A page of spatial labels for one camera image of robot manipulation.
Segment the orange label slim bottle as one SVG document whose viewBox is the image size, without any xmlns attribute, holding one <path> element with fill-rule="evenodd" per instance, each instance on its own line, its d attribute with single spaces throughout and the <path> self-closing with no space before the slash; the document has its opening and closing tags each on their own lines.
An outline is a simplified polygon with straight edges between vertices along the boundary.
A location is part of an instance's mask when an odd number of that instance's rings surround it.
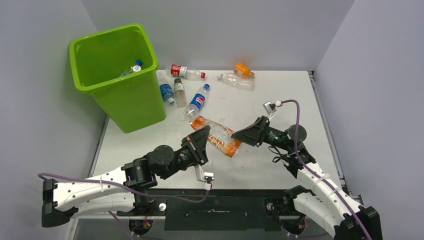
<svg viewBox="0 0 424 240">
<path fill-rule="evenodd" d="M 189 119 L 189 123 L 190 126 L 196 131 L 203 127 L 209 126 L 210 131 L 208 135 L 208 142 L 224 155 L 232 158 L 235 154 L 238 153 L 242 142 L 231 137 L 234 133 L 232 129 L 201 115 L 192 116 Z"/>
</svg>

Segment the pepsi bottle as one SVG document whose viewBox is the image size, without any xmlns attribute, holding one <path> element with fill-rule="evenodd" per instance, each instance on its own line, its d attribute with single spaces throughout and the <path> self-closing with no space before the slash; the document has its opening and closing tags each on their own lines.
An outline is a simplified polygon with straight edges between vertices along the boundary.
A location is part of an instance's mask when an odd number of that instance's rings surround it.
<svg viewBox="0 0 424 240">
<path fill-rule="evenodd" d="M 206 100 L 209 98 L 210 94 L 210 85 L 204 84 L 198 91 L 195 93 L 194 97 L 185 108 L 183 115 L 186 121 L 189 121 L 191 118 L 195 117 L 205 105 Z"/>
</svg>

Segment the clear crushed bottle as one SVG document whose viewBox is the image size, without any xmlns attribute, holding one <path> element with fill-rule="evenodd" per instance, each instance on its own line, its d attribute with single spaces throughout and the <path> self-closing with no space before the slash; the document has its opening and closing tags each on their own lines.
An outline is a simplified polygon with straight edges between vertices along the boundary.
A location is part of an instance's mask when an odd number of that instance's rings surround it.
<svg viewBox="0 0 424 240">
<path fill-rule="evenodd" d="M 216 78 L 218 81 L 240 90 L 253 91 L 255 88 L 255 80 L 253 78 L 240 76 L 233 72 L 218 73 Z"/>
</svg>

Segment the blue label blue cap bottle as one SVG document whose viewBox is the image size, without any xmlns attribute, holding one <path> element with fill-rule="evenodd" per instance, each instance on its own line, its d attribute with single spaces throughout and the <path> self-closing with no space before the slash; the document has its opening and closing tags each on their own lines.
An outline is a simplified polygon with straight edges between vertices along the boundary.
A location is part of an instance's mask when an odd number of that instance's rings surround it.
<svg viewBox="0 0 424 240">
<path fill-rule="evenodd" d="M 143 66 L 143 62 L 140 59 L 137 59 L 135 61 L 135 64 L 134 65 L 131 65 L 131 66 L 127 67 L 120 74 L 120 77 L 124 77 L 124 76 L 127 76 L 127 75 L 132 74 L 132 73 L 140 72 L 142 70 L 142 66 Z"/>
</svg>

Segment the large orange tea bottle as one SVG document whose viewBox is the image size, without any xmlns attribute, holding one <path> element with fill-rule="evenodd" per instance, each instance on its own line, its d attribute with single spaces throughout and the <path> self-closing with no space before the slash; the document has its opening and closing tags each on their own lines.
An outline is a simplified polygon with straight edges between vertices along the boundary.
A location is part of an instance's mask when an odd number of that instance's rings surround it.
<svg viewBox="0 0 424 240">
<path fill-rule="evenodd" d="M 129 73 L 138 73 L 142 70 L 142 67 L 140 65 L 134 65 L 131 67 L 131 69 L 129 70 Z"/>
</svg>

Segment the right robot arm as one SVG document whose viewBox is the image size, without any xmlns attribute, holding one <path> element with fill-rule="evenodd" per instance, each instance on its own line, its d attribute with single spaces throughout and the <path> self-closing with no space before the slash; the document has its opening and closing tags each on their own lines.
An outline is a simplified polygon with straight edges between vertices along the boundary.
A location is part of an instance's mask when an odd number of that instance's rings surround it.
<svg viewBox="0 0 424 240">
<path fill-rule="evenodd" d="M 323 171 L 303 144 L 307 137 L 304 127 L 294 124 L 281 131 L 261 116 L 231 137 L 254 147 L 268 144 L 277 155 L 273 161 L 282 162 L 302 183 L 284 192 L 282 208 L 287 213 L 310 218 L 334 240 L 383 239 L 377 210 L 354 200 Z"/>
</svg>

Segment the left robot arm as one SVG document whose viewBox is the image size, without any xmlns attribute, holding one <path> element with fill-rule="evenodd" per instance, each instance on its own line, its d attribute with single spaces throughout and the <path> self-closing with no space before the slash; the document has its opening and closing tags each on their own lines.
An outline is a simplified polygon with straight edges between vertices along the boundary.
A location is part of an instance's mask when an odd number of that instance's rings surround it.
<svg viewBox="0 0 424 240">
<path fill-rule="evenodd" d="M 124 212 L 144 215 L 155 209 L 155 198 L 168 195 L 148 194 L 157 179 L 166 180 L 179 171 L 194 167 L 196 179 L 209 193 L 214 174 L 202 166 L 208 162 L 206 146 L 210 126 L 187 135 L 181 147 L 157 146 L 144 156 L 106 173 L 89 178 L 71 178 L 52 173 L 39 173 L 43 180 L 41 225 L 52 228 L 88 213 Z"/>
</svg>

